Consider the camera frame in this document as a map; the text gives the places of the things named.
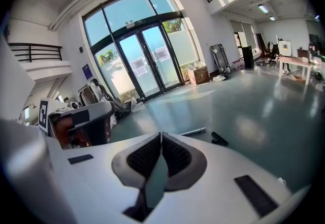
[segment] ceiling light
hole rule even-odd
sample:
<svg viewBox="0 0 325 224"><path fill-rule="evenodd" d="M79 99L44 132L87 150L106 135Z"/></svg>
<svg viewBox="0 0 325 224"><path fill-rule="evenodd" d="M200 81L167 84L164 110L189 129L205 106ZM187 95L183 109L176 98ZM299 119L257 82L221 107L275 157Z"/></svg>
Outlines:
<svg viewBox="0 0 325 224"><path fill-rule="evenodd" d="M265 8L265 6L263 6L263 5L259 5L258 8L260 8L264 13L268 13L269 12L269 10L267 10Z"/></svg>

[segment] gray epoxy floor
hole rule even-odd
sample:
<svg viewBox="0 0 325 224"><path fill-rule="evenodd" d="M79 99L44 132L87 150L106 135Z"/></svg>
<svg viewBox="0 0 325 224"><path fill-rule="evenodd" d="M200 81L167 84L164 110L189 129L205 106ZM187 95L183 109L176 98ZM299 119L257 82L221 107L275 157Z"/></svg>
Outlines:
<svg viewBox="0 0 325 224"><path fill-rule="evenodd" d="M323 93L311 86L254 71L235 71L225 81L185 85L146 102L145 109L123 118L111 130L111 142L206 127L206 132L189 138L211 142L211 132L217 132L229 148L282 177L296 192L311 183L320 162L324 104ZM149 206L163 192L167 178L163 158L154 171L155 181L148 185L156 194L147 195Z"/></svg>

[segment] trees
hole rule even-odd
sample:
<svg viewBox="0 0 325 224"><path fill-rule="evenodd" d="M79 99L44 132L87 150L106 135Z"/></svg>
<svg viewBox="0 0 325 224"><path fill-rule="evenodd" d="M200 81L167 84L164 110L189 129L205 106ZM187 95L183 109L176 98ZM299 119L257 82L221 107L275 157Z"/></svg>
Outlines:
<svg viewBox="0 0 325 224"><path fill-rule="evenodd" d="M110 62L112 59L116 57L116 54L112 50L107 50L105 53L98 55L98 62L100 67L104 64Z"/></svg>
<svg viewBox="0 0 325 224"><path fill-rule="evenodd" d="M169 34L169 33L175 32L175 31L181 31L182 20L180 18L178 18L175 20L169 20L166 22L162 22L162 24L164 25L166 32Z"/></svg>

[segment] white table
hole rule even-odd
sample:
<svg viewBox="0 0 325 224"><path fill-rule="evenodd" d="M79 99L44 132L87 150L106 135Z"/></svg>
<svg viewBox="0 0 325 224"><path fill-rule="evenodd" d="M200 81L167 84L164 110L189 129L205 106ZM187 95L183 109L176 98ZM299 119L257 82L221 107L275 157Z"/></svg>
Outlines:
<svg viewBox="0 0 325 224"><path fill-rule="evenodd" d="M282 57L280 57L279 77L283 76L283 71L282 70L283 70L283 64L284 63L295 64L295 65L298 65L298 66L302 66L303 67L302 78L305 77L305 70L307 68L306 85L308 85L309 80L310 80L311 67L312 67L312 65L310 63L303 62L301 58L291 58L291 57L282 56Z"/></svg>

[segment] metal rod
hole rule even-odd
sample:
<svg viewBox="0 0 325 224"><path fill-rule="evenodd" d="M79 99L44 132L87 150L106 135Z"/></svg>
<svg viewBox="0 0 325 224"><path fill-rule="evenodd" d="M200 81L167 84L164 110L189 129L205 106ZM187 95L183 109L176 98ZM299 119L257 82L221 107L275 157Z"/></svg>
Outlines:
<svg viewBox="0 0 325 224"><path fill-rule="evenodd" d="M205 131L206 128L202 128L202 129L196 129L196 130L193 130L193 131L190 131L190 132L186 132L186 133L182 133L182 134L179 134L180 136L187 136L187 135L191 135L191 134L194 134L194 133L200 133L200 132L203 132Z"/></svg>

